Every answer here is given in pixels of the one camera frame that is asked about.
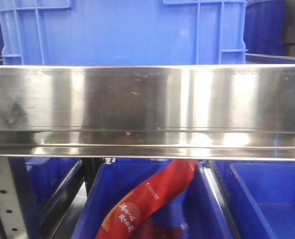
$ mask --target metal shelving rack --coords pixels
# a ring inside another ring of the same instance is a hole
[[[40,210],[32,155],[295,160],[295,64],[0,66],[0,238],[50,238],[84,180]]]

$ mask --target stainless steel shelf edge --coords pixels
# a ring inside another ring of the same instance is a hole
[[[0,155],[295,158],[295,65],[0,66]]]

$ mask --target red package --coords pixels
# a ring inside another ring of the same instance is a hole
[[[152,213],[184,191],[195,167],[196,160],[175,159],[139,184],[112,208],[95,239],[128,239]],[[164,227],[155,230],[168,233]]]
[[[134,231],[130,239],[181,239],[182,232],[182,228],[154,225],[149,217]]]

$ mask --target blue plastic crate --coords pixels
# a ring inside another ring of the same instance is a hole
[[[37,202],[46,202],[78,159],[49,157],[25,158],[35,200]]]
[[[246,0],[0,0],[4,63],[238,64]]]
[[[227,178],[232,173],[230,165],[233,163],[266,163],[266,164],[295,164],[295,161],[270,161],[270,160],[213,160],[214,171],[220,183],[226,184]]]
[[[34,195],[35,200],[39,197],[38,195],[38,182],[36,180],[36,173],[32,166],[27,166],[27,172],[29,175],[30,183],[31,183],[31,189]]]
[[[78,221],[73,239],[93,239],[106,214],[123,197],[169,161],[103,164]],[[222,211],[200,164],[188,188],[152,215],[153,223],[183,228],[182,238],[231,239]]]
[[[79,158],[57,158],[59,160],[60,178],[63,179]]]
[[[243,239],[295,239],[295,164],[232,164],[229,206]]]
[[[246,7],[244,40],[248,53],[279,55],[285,53],[281,44],[285,0],[249,0]]]
[[[34,173],[31,184],[35,185],[35,200],[45,202],[60,184],[60,165],[58,158],[25,158],[26,165],[32,166]]]

